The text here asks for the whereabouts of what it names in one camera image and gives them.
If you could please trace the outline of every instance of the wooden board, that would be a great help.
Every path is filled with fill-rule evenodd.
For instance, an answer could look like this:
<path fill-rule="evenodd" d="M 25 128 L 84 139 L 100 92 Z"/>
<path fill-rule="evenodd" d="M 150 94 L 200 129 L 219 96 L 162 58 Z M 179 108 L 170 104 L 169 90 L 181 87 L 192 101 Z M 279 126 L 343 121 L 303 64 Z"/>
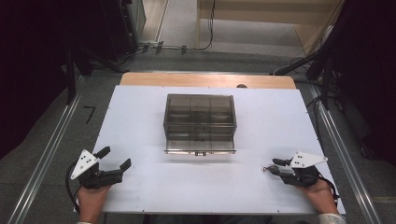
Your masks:
<path fill-rule="evenodd" d="M 291 77 L 182 74 L 182 73 L 125 73 L 121 85 L 174 86 L 174 87 L 236 87 L 244 84 L 248 88 L 296 89 Z"/>

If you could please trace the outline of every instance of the wooden plank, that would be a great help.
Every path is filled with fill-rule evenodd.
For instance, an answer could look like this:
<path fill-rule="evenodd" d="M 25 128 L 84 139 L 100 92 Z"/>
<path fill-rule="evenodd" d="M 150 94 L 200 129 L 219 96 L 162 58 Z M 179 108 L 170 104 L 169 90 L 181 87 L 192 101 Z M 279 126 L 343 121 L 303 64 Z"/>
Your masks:
<path fill-rule="evenodd" d="M 125 73 L 121 85 L 173 87 L 225 87 L 244 84 L 256 89 L 296 89 L 291 77 L 183 74 L 183 73 Z"/>
<path fill-rule="evenodd" d="M 215 20 L 320 25 L 317 18 L 329 13 L 334 2 L 338 0 L 217 0 Z M 198 18 L 209 19 L 213 1 L 198 0 L 198 4 Z"/>

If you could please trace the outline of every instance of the black mount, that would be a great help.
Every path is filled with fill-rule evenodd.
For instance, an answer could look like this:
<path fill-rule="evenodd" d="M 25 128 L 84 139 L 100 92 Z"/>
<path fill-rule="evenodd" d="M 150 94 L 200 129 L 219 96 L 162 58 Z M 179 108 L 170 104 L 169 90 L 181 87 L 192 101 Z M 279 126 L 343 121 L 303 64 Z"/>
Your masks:
<path fill-rule="evenodd" d="M 283 183 L 303 188 L 309 188 L 318 182 L 320 172 L 316 166 L 310 166 L 306 168 L 291 168 L 294 174 L 283 173 L 279 170 L 279 166 L 290 166 L 291 160 L 282 161 L 280 159 L 273 159 L 275 165 L 265 167 L 264 171 L 269 171 L 273 175 L 278 175 L 282 178 Z"/>
<path fill-rule="evenodd" d="M 110 147 L 105 147 L 97 154 L 93 154 L 96 158 L 102 159 L 110 152 Z M 101 171 L 99 170 L 99 162 L 88 169 L 78 177 L 79 184 L 86 189 L 99 189 L 104 186 L 114 185 L 122 182 L 123 173 L 131 167 L 131 159 L 126 160 L 119 170 Z"/>

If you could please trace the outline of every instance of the black cable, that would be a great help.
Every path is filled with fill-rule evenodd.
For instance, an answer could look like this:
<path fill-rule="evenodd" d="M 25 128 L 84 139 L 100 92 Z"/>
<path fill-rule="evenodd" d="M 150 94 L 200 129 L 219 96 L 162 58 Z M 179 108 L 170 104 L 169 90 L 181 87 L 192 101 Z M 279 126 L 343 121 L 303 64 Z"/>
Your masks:
<path fill-rule="evenodd" d="M 335 206 L 338 205 L 338 199 L 340 198 L 340 195 L 337 194 L 337 190 L 335 189 L 335 185 L 332 183 L 332 181 L 326 179 L 325 177 L 323 177 L 323 175 L 321 173 L 319 173 L 319 178 L 321 180 L 324 180 L 332 189 L 332 198 L 334 199 L 334 203 Z"/>
<path fill-rule="evenodd" d="M 72 191 L 71 191 L 70 185 L 69 185 L 70 173 L 71 173 L 73 167 L 76 166 L 77 162 L 78 161 L 74 161 L 72 164 L 70 164 L 69 168 L 67 169 L 66 178 L 65 178 L 64 182 L 66 184 L 67 194 L 69 195 L 70 200 L 72 201 L 73 205 L 75 206 L 76 212 L 79 214 L 79 206 L 76 203 L 75 196 L 72 194 Z"/>
<path fill-rule="evenodd" d="M 78 193 L 78 191 L 81 189 L 81 185 L 78 187 L 78 189 L 76 190 L 76 192 L 75 192 L 75 194 L 73 195 L 73 199 L 74 199 L 74 201 L 76 201 L 76 196 L 77 196 L 77 193 Z"/>

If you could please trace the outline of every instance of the robotic hand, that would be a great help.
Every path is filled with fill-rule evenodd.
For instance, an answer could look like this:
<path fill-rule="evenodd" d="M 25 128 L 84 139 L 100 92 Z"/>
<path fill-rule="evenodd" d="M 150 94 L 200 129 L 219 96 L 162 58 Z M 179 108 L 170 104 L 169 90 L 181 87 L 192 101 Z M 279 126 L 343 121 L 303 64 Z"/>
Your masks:
<path fill-rule="evenodd" d="M 332 188 L 332 196 L 337 204 L 339 195 L 337 195 L 334 184 L 324 178 L 318 171 L 316 164 L 327 161 L 326 157 L 320 157 L 304 152 L 296 152 L 291 160 L 273 159 L 274 165 L 264 167 L 264 172 L 269 171 L 272 175 L 278 175 L 282 178 L 283 183 L 303 188 L 309 188 L 318 182 L 318 179 L 326 181 Z M 293 172 L 280 170 L 279 166 L 289 166 Z"/>
<path fill-rule="evenodd" d="M 123 173 L 131 167 L 131 159 L 126 160 L 119 170 L 99 170 L 98 159 L 102 159 L 110 152 L 110 147 L 105 147 L 96 154 L 83 150 L 71 175 L 71 179 L 78 179 L 79 184 L 86 189 L 99 189 L 104 186 L 122 182 Z"/>

